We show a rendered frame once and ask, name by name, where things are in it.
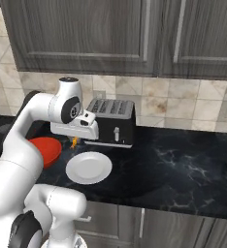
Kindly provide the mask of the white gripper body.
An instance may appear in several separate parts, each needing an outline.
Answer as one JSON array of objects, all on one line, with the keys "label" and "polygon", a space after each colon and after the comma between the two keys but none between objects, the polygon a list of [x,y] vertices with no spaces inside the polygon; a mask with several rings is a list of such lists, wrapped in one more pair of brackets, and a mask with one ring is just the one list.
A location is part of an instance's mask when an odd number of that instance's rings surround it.
[{"label": "white gripper body", "polygon": [[77,137],[87,140],[99,139],[99,129],[96,121],[94,121],[89,126],[74,126],[72,124],[51,123],[50,130],[54,134],[67,137]]}]

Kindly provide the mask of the white plate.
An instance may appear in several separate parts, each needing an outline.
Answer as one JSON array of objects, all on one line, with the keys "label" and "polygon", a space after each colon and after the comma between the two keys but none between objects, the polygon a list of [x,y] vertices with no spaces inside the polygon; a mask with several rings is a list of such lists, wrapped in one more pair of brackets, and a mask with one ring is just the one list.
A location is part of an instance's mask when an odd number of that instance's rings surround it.
[{"label": "white plate", "polygon": [[83,152],[66,165],[67,176],[82,185],[96,184],[107,178],[113,168],[112,161],[99,152]]}]

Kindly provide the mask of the red bowl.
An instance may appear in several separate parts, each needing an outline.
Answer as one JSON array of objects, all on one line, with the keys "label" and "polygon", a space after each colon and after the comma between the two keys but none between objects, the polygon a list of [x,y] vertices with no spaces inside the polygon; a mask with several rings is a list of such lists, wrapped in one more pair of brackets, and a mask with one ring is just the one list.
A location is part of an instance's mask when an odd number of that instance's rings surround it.
[{"label": "red bowl", "polygon": [[44,168],[50,168],[60,157],[62,145],[58,139],[51,137],[39,137],[30,142],[40,151],[44,160]]}]

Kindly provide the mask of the black and silver toaster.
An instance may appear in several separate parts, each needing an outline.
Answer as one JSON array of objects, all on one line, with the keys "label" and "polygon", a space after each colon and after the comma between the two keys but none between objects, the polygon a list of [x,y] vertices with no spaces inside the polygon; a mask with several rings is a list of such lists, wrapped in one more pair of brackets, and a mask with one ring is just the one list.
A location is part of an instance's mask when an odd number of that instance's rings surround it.
[{"label": "black and silver toaster", "polygon": [[136,129],[134,102],[94,98],[87,110],[96,115],[99,138],[86,139],[85,143],[123,148],[133,146]]}]

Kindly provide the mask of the grey lower drawer front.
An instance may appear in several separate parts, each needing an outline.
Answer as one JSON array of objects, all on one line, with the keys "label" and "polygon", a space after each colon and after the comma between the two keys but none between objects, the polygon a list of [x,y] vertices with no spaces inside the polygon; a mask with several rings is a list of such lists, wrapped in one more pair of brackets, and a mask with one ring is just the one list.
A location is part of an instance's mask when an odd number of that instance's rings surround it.
[{"label": "grey lower drawer front", "polygon": [[76,229],[88,248],[138,248],[141,209],[137,207],[87,202],[82,217],[89,223],[75,222]]}]

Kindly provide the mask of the wide grey upper cupboard door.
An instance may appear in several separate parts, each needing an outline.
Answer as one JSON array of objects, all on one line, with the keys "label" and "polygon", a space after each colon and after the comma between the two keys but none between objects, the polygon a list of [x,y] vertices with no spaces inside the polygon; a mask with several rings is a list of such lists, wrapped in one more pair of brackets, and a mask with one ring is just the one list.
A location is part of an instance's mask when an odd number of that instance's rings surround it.
[{"label": "wide grey upper cupboard door", "polygon": [[20,72],[150,76],[151,0],[0,0]]}]

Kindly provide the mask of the grey lower cupboard door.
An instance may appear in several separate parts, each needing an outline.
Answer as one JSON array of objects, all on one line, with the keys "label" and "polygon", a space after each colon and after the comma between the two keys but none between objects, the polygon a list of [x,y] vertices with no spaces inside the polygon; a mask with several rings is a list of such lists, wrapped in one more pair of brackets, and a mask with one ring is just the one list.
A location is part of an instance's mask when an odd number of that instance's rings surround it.
[{"label": "grey lower cupboard door", "polygon": [[227,220],[213,221],[204,248],[227,248]]},{"label": "grey lower cupboard door", "polygon": [[141,248],[198,248],[204,218],[146,210]]}]

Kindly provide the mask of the narrow grey upper cupboard door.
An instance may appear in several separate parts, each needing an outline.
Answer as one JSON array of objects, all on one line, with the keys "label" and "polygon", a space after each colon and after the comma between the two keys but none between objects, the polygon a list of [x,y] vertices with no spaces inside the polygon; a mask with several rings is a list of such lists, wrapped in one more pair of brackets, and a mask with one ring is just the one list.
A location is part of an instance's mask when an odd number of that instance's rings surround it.
[{"label": "narrow grey upper cupboard door", "polygon": [[164,0],[159,76],[227,80],[227,0]]}]

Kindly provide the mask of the small grey wall socket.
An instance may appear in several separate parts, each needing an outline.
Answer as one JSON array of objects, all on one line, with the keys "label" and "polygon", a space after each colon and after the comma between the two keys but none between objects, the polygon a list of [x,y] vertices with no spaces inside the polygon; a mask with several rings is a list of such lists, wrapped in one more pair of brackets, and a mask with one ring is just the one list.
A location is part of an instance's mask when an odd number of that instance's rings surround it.
[{"label": "small grey wall socket", "polygon": [[100,91],[100,90],[94,90],[93,91],[93,97],[97,99],[105,99],[106,98],[106,92]]}]

